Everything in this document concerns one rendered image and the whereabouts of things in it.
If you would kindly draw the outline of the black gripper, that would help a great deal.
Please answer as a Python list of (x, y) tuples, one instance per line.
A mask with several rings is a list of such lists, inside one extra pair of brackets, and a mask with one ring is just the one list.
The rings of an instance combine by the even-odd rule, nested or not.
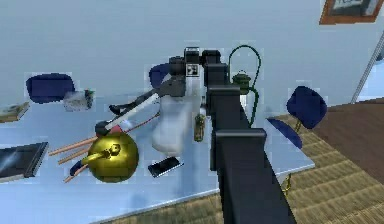
[(98, 136), (107, 135), (110, 130), (120, 125), (123, 121), (135, 115), (146, 106), (154, 103), (159, 97), (169, 95), (171, 97), (183, 97), (186, 91), (186, 64), (181, 56), (169, 59), (170, 78), (164, 81), (159, 88), (154, 88), (136, 97), (125, 104), (111, 104), (109, 110), (115, 115), (112, 120), (101, 121), (95, 125)]

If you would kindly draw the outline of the red thin stick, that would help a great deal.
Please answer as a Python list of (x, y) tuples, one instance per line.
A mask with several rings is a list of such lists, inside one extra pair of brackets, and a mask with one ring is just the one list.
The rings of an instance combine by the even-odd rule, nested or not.
[(125, 133), (128, 133), (128, 132), (130, 132), (130, 131), (133, 131), (133, 130), (135, 130), (135, 129), (138, 129), (138, 128), (140, 128), (141, 126), (146, 125), (147, 123), (151, 122), (152, 120), (154, 120), (155, 118), (157, 118), (157, 117), (159, 117), (159, 116), (160, 116), (160, 112), (157, 112), (155, 115), (153, 115), (153, 116), (150, 117), (149, 119), (147, 119), (147, 120), (145, 120), (145, 121), (143, 121), (143, 122), (141, 122), (141, 123), (135, 125), (134, 127), (131, 127), (131, 128), (129, 128), (129, 129), (125, 130), (124, 132), (125, 132)]

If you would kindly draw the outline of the blue chair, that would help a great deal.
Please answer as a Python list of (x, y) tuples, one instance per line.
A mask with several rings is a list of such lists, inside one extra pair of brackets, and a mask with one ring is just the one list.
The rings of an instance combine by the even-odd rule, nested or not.
[(74, 92), (72, 78), (67, 74), (49, 73), (30, 77), (26, 81), (30, 100), (44, 104), (58, 102), (64, 99), (68, 92)]
[(169, 74), (170, 65), (168, 63), (153, 66), (149, 71), (149, 79), (153, 88), (158, 88), (164, 78)]
[(294, 146), (301, 149), (302, 140), (298, 134), (301, 127), (315, 128), (327, 113), (327, 104), (315, 90), (298, 86), (286, 103), (287, 111), (296, 119), (295, 127), (276, 118), (268, 118), (268, 122), (286, 137)]

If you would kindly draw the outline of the white vase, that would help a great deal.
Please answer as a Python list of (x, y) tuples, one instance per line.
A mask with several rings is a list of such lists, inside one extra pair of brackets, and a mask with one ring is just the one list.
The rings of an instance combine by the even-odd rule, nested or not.
[(166, 156), (179, 156), (191, 127), (192, 103), (183, 98), (160, 99), (159, 121), (152, 133), (152, 147)]

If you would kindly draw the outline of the gold round kettle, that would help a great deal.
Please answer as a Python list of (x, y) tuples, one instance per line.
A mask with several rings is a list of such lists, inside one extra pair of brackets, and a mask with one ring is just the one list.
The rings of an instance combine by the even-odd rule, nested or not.
[(105, 183), (128, 180), (136, 171), (139, 152), (135, 141), (124, 132), (115, 132), (94, 141), (81, 160), (92, 175)]

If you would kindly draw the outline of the black mobile phone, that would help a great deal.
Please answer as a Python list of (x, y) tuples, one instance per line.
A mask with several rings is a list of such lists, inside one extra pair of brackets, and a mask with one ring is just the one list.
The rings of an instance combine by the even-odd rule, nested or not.
[(148, 166), (148, 171), (154, 177), (160, 177), (165, 173), (183, 166), (184, 163), (176, 157), (168, 157)]

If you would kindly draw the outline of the green slim bottle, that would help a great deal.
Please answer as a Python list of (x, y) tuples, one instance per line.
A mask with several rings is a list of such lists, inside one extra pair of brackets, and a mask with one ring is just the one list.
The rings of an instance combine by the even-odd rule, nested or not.
[(205, 130), (205, 116), (203, 114), (198, 114), (195, 117), (195, 125), (194, 125), (194, 140), (196, 142), (203, 141), (204, 130)]

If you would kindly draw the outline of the brown thin stick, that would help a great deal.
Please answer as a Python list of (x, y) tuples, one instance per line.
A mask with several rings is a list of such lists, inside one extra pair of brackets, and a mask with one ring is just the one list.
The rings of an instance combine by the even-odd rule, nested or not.
[(73, 178), (75, 178), (77, 175), (79, 175), (82, 171), (84, 171), (88, 165), (82, 166), (80, 169), (78, 169), (73, 175), (68, 176), (67, 178), (64, 179), (64, 183), (70, 182)]
[(87, 145), (87, 144), (90, 144), (90, 143), (93, 143), (97, 138), (98, 138), (97, 136), (94, 136), (94, 137), (84, 139), (84, 140), (76, 142), (76, 143), (72, 143), (72, 144), (67, 145), (67, 146), (63, 146), (59, 149), (56, 149), (54, 151), (49, 152), (48, 155), (54, 156), (54, 155), (57, 155), (57, 154), (60, 154), (60, 153), (84, 146), (84, 145)]
[(81, 150), (79, 150), (79, 151), (77, 151), (77, 152), (75, 152), (75, 153), (73, 153), (73, 154), (71, 154), (71, 155), (69, 155), (69, 156), (59, 160), (58, 164), (61, 165), (63, 163), (66, 163), (66, 162), (68, 162), (68, 161), (70, 161), (70, 160), (72, 160), (72, 159), (74, 159), (76, 157), (79, 157), (79, 156), (81, 156), (81, 155), (83, 155), (85, 153), (88, 153), (88, 151), (89, 151), (89, 148), (81, 149)]

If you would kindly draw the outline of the small blue object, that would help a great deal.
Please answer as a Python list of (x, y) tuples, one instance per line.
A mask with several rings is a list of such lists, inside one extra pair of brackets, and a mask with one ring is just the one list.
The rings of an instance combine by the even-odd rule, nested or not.
[(70, 176), (74, 176), (82, 166), (81, 160), (77, 161), (70, 169)]

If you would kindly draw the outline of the pale book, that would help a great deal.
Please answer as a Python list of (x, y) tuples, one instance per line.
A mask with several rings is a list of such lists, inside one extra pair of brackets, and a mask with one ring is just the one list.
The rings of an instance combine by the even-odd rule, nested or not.
[(28, 102), (0, 107), (0, 123), (18, 121), (28, 109)]

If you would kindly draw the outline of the grey slanted pole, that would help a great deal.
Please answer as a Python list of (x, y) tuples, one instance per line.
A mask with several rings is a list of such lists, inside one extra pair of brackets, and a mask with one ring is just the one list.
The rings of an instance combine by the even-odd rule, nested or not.
[(355, 90), (355, 92), (352, 96), (352, 99), (350, 101), (351, 104), (354, 104), (355, 102), (357, 102), (359, 94), (361, 93), (361, 91), (364, 87), (364, 84), (366, 83), (366, 80), (367, 80), (367, 78), (371, 72), (371, 69), (376, 62), (377, 56), (379, 55), (379, 53), (381, 52), (383, 47), (384, 47), (384, 31), (381, 33), (380, 38), (378, 40), (378, 43), (376, 44), (376, 47), (375, 47), (375, 49), (374, 49), (374, 51), (373, 51), (373, 53), (372, 53), (372, 55), (368, 61), (368, 64), (367, 64), (367, 66), (363, 72), (363, 75), (359, 80), (359, 83), (358, 83), (356, 90)]

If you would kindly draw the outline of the brown framed wall picture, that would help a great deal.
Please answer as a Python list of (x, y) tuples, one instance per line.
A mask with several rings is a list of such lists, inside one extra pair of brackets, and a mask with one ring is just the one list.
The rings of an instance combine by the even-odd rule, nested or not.
[(373, 23), (384, 0), (325, 0), (320, 25)]

